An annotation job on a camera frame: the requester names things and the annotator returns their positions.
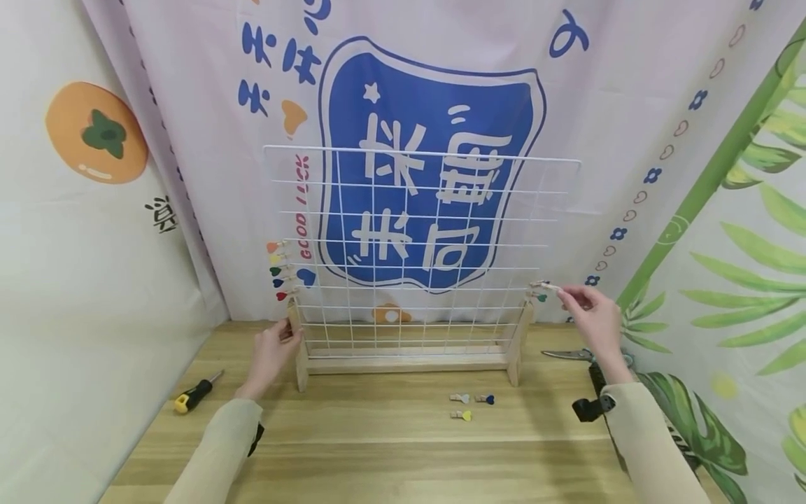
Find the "star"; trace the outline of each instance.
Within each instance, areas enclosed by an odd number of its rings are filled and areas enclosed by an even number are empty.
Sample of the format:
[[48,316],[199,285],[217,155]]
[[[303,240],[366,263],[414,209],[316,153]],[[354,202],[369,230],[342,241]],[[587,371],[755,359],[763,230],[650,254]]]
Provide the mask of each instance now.
[[378,93],[378,83],[364,84],[364,99],[372,102],[372,105],[378,103],[380,100],[380,93]]

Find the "wooden tabletop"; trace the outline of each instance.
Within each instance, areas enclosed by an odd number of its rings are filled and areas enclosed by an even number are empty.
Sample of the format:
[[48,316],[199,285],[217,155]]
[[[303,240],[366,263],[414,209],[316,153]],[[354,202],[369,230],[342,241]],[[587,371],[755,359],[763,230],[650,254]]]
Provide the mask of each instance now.
[[[224,375],[186,416],[166,402],[103,504],[162,502],[205,426],[246,378],[252,337],[266,323],[225,323],[177,384]],[[504,371],[313,376],[299,394],[291,369],[261,402],[266,428],[235,482],[231,503],[635,502],[605,423],[580,423],[571,403],[591,398],[584,362],[540,350],[582,346],[571,325],[529,331],[521,386]],[[450,394],[494,394],[471,403]]]

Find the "screwdriver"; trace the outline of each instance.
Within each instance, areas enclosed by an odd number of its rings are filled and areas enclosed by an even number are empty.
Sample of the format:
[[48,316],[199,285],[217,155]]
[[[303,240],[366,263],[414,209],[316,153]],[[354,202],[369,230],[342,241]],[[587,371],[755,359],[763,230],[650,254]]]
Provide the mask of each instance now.
[[177,400],[173,402],[173,409],[179,414],[186,414],[193,411],[193,409],[198,406],[199,402],[213,389],[213,382],[218,380],[223,374],[224,370],[222,369],[218,373],[215,373],[209,380],[199,381],[198,385],[180,394]]

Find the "white wire grid panel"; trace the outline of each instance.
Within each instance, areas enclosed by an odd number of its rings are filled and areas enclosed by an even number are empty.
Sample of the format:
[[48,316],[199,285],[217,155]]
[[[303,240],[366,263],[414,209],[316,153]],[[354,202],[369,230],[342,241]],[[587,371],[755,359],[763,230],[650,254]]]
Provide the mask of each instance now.
[[581,167],[476,152],[264,153],[311,359],[506,353],[530,283],[550,280],[541,264]]

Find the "beige jacket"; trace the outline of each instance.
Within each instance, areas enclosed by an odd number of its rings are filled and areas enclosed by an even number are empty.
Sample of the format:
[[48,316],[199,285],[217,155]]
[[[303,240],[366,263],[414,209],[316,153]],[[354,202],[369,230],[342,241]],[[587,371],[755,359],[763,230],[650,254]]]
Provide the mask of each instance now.
[[[708,503],[649,390],[641,383],[608,385],[616,407],[607,413],[610,434],[627,464],[638,501],[644,504]],[[166,504],[223,504],[249,448],[263,409],[233,399],[215,414]]]

